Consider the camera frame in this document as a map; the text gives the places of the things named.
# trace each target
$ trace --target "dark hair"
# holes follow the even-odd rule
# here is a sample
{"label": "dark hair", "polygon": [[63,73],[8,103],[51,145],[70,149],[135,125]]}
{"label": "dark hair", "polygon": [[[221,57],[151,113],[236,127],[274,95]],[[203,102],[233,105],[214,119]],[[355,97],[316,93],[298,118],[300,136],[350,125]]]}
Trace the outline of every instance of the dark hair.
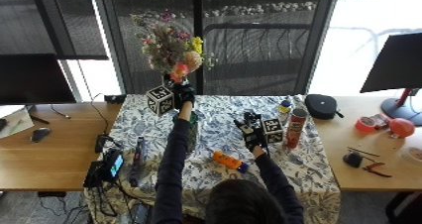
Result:
{"label": "dark hair", "polygon": [[282,209],[271,194],[244,179],[227,179],[210,191],[207,224],[283,224]]}

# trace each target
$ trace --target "table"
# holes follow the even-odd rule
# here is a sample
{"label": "table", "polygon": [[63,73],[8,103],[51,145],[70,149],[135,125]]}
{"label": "table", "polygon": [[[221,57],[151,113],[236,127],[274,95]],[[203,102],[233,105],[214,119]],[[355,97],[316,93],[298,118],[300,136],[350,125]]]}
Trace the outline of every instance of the table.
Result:
{"label": "table", "polygon": [[[198,114],[198,136],[195,150],[189,154],[182,172],[183,212],[195,217],[205,217],[205,207],[211,187],[223,179],[243,178],[263,184],[258,168],[252,164],[252,155],[243,148],[239,130],[233,119],[240,120],[242,113],[252,110],[262,115],[262,120],[275,118],[276,106],[284,97],[260,96],[197,96],[194,112]],[[300,96],[288,96],[295,107],[304,108]],[[165,151],[166,139],[173,128],[171,118],[175,111],[158,117],[146,106],[145,95],[127,95],[117,115],[110,137],[123,149],[123,166],[117,182],[123,191],[153,205],[157,168]],[[147,147],[145,164],[141,167],[138,187],[127,183],[129,166],[133,158],[133,147],[137,136],[145,138]],[[250,165],[248,173],[240,174],[211,161],[211,152],[223,151]],[[302,140],[292,151],[280,144],[268,146],[270,156],[284,171],[296,195],[304,207],[306,223],[336,223],[340,206],[340,191],[328,166],[324,149],[320,143],[312,119],[308,118],[303,129]],[[106,185],[106,198],[117,213],[125,213],[127,206],[125,195],[115,187]],[[93,219],[98,223],[111,223],[113,217],[103,216],[97,210],[97,195],[85,190],[86,203]],[[110,213],[107,205],[102,210]]]}
{"label": "table", "polygon": [[[94,102],[93,106],[109,123],[114,122],[121,104]],[[95,135],[105,122],[90,103],[59,104],[54,109],[70,115],[66,119],[49,105],[37,105],[30,114],[50,122],[34,121],[34,127],[0,139],[0,190],[82,191],[89,163],[97,159],[93,152]],[[49,127],[51,133],[31,143],[31,131]]]}
{"label": "table", "polygon": [[[422,166],[414,165],[402,158],[402,151],[408,146],[422,149],[422,129],[407,138],[391,139],[388,130],[370,134],[359,132],[354,128],[358,117],[371,116],[380,112],[380,102],[387,97],[348,97],[336,96],[338,108],[344,118],[335,117],[332,120],[314,119],[318,133],[324,146],[327,159],[340,190],[355,191],[420,191],[422,190]],[[383,173],[391,174],[386,178],[352,168],[343,162],[343,155],[348,152],[347,147],[379,155],[375,159],[384,162],[378,167]],[[371,161],[363,159],[360,166],[367,166]]]}

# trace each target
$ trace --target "floral tablecloth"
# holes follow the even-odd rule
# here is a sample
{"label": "floral tablecloth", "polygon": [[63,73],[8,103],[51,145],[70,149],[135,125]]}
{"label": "floral tablecloth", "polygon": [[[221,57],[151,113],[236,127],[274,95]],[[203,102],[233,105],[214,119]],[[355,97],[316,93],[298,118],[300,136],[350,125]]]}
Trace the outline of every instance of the floral tablecloth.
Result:
{"label": "floral tablecloth", "polygon": [[[194,151],[187,155],[182,172],[183,212],[205,218],[211,187],[227,178],[248,179],[263,185],[258,168],[252,164],[252,155],[243,147],[240,132],[233,119],[242,120],[243,112],[260,114],[260,119],[274,119],[278,104],[288,99],[294,107],[306,109],[302,95],[295,96],[197,96],[194,112],[198,114],[198,135]],[[141,202],[153,205],[157,181],[157,168],[166,147],[166,139],[173,128],[171,111],[158,117],[146,106],[145,95],[127,95],[122,104],[109,136],[123,147],[123,167],[118,173],[118,183],[126,194]],[[145,163],[139,172],[138,187],[127,182],[129,166],[137,137],[145,138]],[[211,152],[223,151],[248,164],[248,171],[240,174],[211,160]],[[268,145],[270,158],[282,168],[298,198],[304,207],[304,223],[336,223],[340,210],[340,191],[328,166],[322,142],[311,117],[303,127],[298,147],[288,150],[280,143]],[[98,210],[98,198],[85,190],[90,214],[97,223],[118,222],[118,217],[103,215]],[[105,187],[107,202],[114,211],[127,211],[127,197],[115,186]],[[109,213],[107,204],[102,212]]]}

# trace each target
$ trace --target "black cube with white markers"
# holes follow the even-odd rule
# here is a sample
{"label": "black cube with white markers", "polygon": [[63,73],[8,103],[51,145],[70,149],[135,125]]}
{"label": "black cube with white markers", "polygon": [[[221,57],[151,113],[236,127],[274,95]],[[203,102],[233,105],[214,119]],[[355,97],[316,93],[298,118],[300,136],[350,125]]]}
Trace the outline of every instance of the black cube with white markers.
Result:
{"label": "black cube with white markers", "polygon": [[158,115],[174,109],[174,94],[162,85],[146,91],[147,107]]}
{"label": "black cube with white markers", "polygon": [[278,119],[268,119],[260,122],[262,132],[267,144],[282,142],[282,126]]}

